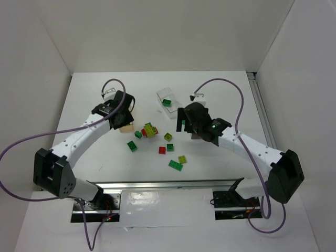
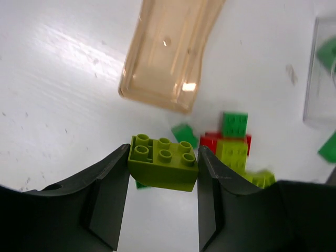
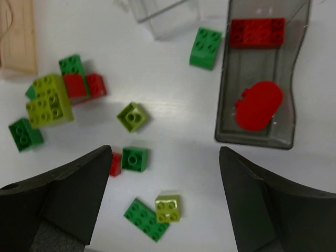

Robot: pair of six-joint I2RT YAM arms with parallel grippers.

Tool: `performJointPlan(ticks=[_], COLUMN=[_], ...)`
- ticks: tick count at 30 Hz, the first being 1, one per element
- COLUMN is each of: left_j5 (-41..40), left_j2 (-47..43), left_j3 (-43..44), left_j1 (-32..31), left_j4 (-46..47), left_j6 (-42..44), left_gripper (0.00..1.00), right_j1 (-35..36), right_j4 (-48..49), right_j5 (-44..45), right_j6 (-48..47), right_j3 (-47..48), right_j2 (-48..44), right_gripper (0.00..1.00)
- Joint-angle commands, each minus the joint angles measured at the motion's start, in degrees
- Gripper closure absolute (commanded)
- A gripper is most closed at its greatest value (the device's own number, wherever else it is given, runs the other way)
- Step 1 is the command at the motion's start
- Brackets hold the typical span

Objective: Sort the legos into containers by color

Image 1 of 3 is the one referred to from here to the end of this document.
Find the small dark green lego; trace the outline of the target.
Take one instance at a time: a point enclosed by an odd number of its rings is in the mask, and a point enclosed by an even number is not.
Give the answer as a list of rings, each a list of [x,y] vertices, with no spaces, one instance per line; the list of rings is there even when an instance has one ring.
[[[134,135],[138,138],[141,139],[143,137],[142,133],[140,131],[135,131]]]

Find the green two-by-four lego upturned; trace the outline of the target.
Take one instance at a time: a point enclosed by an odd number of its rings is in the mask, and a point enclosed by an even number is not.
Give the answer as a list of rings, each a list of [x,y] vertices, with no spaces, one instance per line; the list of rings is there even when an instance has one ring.
[[[138,147],[136,146],[136,144],[133,141],[130,141],[127,143],[127,146],[129,147],[129,149],[131,150],[131,152],[134,152],[138,149]]]

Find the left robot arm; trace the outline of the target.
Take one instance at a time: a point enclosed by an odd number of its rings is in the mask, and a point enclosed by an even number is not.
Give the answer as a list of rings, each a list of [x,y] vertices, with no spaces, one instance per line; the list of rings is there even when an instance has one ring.
[[[95,106],[80,130],[50,150],[41,148],[36,152],[33,182],[59,199],[79,198],[93,209],[111,202],[113,198],[102,187],[76,178],[72,169],[100,137],[133,122],[130,107],[134,105],[134,96],[118,90],[110,100]]]

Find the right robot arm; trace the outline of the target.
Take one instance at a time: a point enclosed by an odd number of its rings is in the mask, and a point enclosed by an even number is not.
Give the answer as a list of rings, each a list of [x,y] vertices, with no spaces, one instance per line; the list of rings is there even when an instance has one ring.
[[[305,179],[296,152],[273,149],[237,132],[229,122],[212,119],[208,109],[199,102],[178,108],[176,130],[195,133],[206,142],[255,161],[260,173],[267,176],[266,181],[241,178],[231,188],[245,200],[268,195],[276,202],[286,204]]]

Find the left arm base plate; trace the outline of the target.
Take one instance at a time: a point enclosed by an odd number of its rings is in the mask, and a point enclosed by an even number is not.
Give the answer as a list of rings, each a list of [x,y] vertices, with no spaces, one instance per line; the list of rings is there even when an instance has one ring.
[[[104,199],[99,207],[84,201],[83,209],[87,223],[100,223],[104,218],[107,219],[107,223],[119,222],[122,191],[111,189],[104,190],[104,193],[109,197]]]

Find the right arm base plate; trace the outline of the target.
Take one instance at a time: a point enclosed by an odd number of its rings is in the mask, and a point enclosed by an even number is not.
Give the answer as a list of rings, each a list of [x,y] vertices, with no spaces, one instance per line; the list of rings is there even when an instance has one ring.
[[[260,201],[257,197],[243,199],[235,192],[214,191],[213,198],[209,203],[215,209],[215,219],[232,220],[262,218],[260,210]]]

